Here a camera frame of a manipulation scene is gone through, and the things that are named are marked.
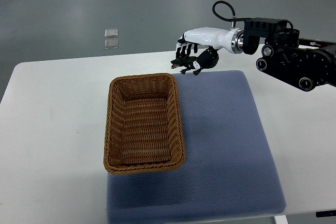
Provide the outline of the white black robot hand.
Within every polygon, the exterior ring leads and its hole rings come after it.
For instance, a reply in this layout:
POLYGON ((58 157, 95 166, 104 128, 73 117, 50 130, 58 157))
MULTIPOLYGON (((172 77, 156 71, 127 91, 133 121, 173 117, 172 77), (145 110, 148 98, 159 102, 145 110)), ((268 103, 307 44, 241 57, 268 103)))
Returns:
POLYGON ((203 70, 213 68, 219 61, 220 49, 232 54, 243 52, 243 34, 240 28, 203 27, 186 31, 177 41, 176 58, 195 56, 203 70))

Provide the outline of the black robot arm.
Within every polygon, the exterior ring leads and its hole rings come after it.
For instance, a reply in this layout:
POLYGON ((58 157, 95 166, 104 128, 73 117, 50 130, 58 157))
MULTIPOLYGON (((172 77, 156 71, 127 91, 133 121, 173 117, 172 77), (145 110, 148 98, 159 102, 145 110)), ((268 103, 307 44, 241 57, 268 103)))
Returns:
POLYGON ((317 86, 335 86, 335 43, 302 39, 284 19, 250 18, 244 21, 243 52, 254 54, 265 40, 259 71, 308 92, 317 86))

